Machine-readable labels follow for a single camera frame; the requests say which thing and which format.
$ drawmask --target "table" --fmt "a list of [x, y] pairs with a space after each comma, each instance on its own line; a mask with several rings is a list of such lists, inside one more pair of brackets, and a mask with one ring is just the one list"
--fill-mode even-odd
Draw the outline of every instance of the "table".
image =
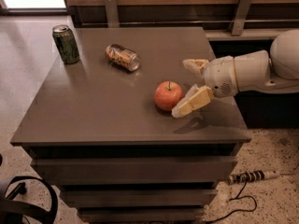
[[[195, 220], [250, 140], [233, 97], [182, 119], [153, 95], [172, 80], [186, 92], [198, 80], [188, 58], [214, 58], [199, 27], [75, 31], [81, 60], [57, 58], [11, 140], [84, 221]], [[136, 51], [133, 73], [111, 64], [105, 48]]]

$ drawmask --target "standing can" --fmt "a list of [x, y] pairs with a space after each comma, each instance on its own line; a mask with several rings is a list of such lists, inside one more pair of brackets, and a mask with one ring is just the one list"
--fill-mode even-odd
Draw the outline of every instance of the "standing can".
[[141, 60], [136, 52], [117, 44], [107, 46], [106, 57], [129, 71], [135, 71], [141, 65]]
[[53, 39], [64, 64], [76, 63], [80, 59], [76, 39], [67, 25], [54, 26]]

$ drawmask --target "apple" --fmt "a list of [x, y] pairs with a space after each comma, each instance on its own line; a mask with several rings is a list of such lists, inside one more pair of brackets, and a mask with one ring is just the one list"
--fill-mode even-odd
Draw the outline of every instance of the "apple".
[[171, 111], [183, 98], [183, 90], [176, 82], [165, 81], [158, 85], [154, 100], [163, 111]]

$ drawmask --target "floor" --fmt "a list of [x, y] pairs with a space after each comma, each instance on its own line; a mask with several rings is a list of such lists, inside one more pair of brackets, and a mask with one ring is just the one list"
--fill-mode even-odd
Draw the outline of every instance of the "floor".
[[[58, 56], [51, 28], [61, 23], [72, 27], [71, 19], [65, 16], [0, 17], [0, 154], [3, 156], [0, 179], [14, 175], [37, 176], [30, 167], [30, 157], [9, 141]], [[256, 170], [293, 172], [299, 162], [299, 129], [250, 129], [249, 133], [252, 140], [239, 151], [235, 174]], [[27, 194], [18, 197], [19, 200], [49, 208], [48, 193], [39, 184], [33, 181], [27, 187]], [[249, 198], [228, 202], [241, 188], [241, 184], [229, 186], [220, 182], [218, 195], [205, 207], [204, 219], [224, 217], [235, 209], [252, 209], [254, 202]], [[298, 169], [292, 175], [248, 183], [240, 196], [243, 195], [256, 199], [256, 210], [235, 212], [217, 223], [298, 223]], [[55, 224], [82, 223], [76, 213], [60, 201]]]

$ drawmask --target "green can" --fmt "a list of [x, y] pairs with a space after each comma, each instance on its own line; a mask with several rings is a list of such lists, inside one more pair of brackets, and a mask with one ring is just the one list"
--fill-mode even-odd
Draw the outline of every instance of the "green can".
[[80, 59], [76, 39], [67, 25], [54, 26], [53, 39], [64, 64], [76, 63]]

